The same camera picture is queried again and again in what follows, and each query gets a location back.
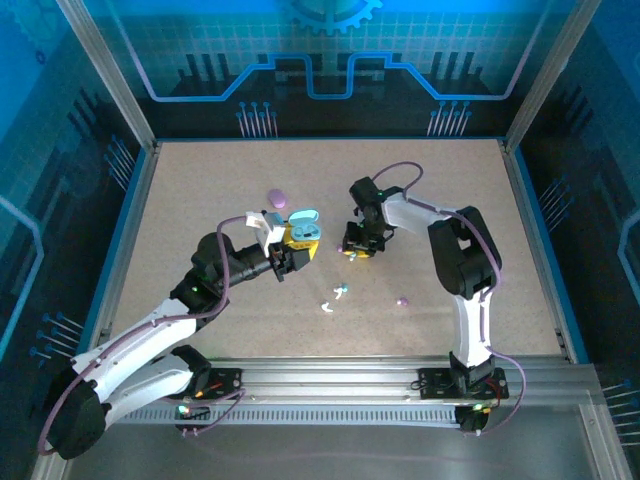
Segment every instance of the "metal post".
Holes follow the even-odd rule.
[[[619,383],[618,385],[613,385],[613,386],[611,386],[611,387],[603,388],[603,389],[602,389],[602,393],[604,393],[604,392],[608,392],[608,391],[610,391],[610,390],[615,390],[615,389],[617,389],[617,388],[622,388],[622,387],[624,387],[624,388],[631,388],[631,380],[629,380],[628,378],[625,378],[625,379],[624,379],[624,382]]]
[[[156,144],[153,131],[89,11],[82,0],[56,1],[129,128],[145,152],[151,154]]]
[[[506,138],[507,151],[515,150],[522,141],[584,31],[589,26],[600,2],[601,0],[579,0],[569,14],[547,59],[540,68],[531,90],[522,102],[511,127],[509,127]]]

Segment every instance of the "gear graphic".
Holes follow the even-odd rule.
[[[381,0],[287,0],[285,11],[290,20],[301,28],[310,27],[313,33],[325,31],[347,33],[348,27],[359,28],[362,20],[371,20],[374,8],[382,7]]]
[[[56,0],[4,0],[3,9],[13,14],[20,30],[38,50],[56,38],[61,12]]]

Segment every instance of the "metal base plate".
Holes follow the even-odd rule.
[[[496,368],[490,377],[500,388],[500,398],[509,398],[509,387],[507,378],[502,368]],[[496,398],[496,392],[486,383],[481,383],[476,388],[461,395],[451,378],[451,372],[448,368],[421,368],[418,370],[418,380],[416,382],[420,390],[420,399],[473,399],[477,400],[493,400]]]

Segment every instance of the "purple object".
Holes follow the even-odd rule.
[[[284,194],[282,190],[278,190],[274,188],[273,190],[269,190],[267,194],[267,198],[271,202],[271,204],[276,208],[283,208],[287,204],[287,196]]]

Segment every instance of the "circuit pattern graphic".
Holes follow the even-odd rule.
[[[347,33],[359,28],[362,20],[373,18],[373,9],[381,8],[380,0],[287,0],[284,10],[292,22],[309,27],[315,34]]]
[[[60,9],[56,0],[4,0],[0,10],[13,16],[22,33],[37,50],[55,40],[60,28]]]
[[[533,29],[531,36],[529,37],[529,41],[527,42],[527,45],[525,46],[524,51],[522,52],[522,56],[520,57],[520,60],[518,61],[518,64],[516,65],[516,68],[513,71],[511,79],[509,80],[509,83],[507,84],[506,89],[504,90],[504,93],[497,93],[497,94],[494,94],[494,93],[467,93],[467,94],[440,93],[436,90],[436,87],[427,80],[425,75],[423,75],[412,62],[398,61],[397,59],[394,59],[393,52],[388,50],[373,50],[373,51],[359,51],[359,52],[351,53],[351,55],[347,60],[346,71],[345,71],[345,76],[346,76],[345,90],[344,92],[340,92],[340,93],[319,93],[315,91],[313,65],[312,65],[311,56],[308,53],[271,52],[271,53],[265,54],[264,60],[261,60],[259,63],[249,63],[247,67],[238,76],[236,76],[235,79],[231,81],[231,83],[226,87],[225,91],[222,94],[193,95],[193,96],[191,95],[165,96],[165,95],[160,95],[154,89],[151,79],[147,74],[147,72],[145,71],[145,68],[143,67],[143,63],[138,55],[138,52],[136,52],[136,49],[133,46],[131,38],[129,37],[129,34],[127,33],[127,30],[125,29],[124,24],[122,23],[122,19],[118,15],[113,4],[109,0],[105,0],[105,1],[111,13],[111,17],[113,18],[113,21],[115,23],[116,29],[119,31],[120,35],[122,36],[125,47],[129,55],[131,55],[131,58],[133,59],[135,69],[137,70],[140,76],[140,79],[142,80],[145,90],[154,101],[159,103],[224,102],[254,72],[277,71],[276,62],[279,60],[300,60],[304,63],[304,78],[305,78],[305,85],[307,88],[307,94],[313,100],[347,100],[351,98],[354,92],[354,82],[356,79],[355,63],[360,59],[380,59],[384,61],[383,69],[406,71],[411,77],[413,77],[413,79],[415,79],[415,81],[422,88],[424,88],[425,91],[427,91],[434,98],[434,100],[503,101],[509,98],[509,96],[513,92],[513,89],[515,88],[515,85],[518,79],[520,78],[520,74],[523,71],[525,63],[529,59],[533,46],[536,43],[538,36],[540,35],[542,27],[545,24],[547,17],[550,14],[551,5],[553,3],[552,1],[548,2],[546,4],[544,11],[541,13],[540,17],[538,18],[538,22],[535,28]],[[302,1],[303,0],[288,0],[288,5],[296,5],[297,8],[301,8],[300,5]],[[325,4],[324,1],[322,0],[314,0],[314,1],[319,2],[319,4],[321,5]],[[368,7],[375,8],[372,6],[373,5],[372,2],[375,2],[375,5],[381,5],[380,0],[366,0],[366,5]],[[362,10],[359,10],[358,12],[362,15],[364,13],[367,13],[367,12],[363,13]],[[336,17],[334,17],[334,20],[331,21],[332,22],[331,24],[334,26],[336,24],[335,18]],[[322,23],[322,25],[326,27],[327,18],[322,17],[320,20],[323,20],[324,23]]]

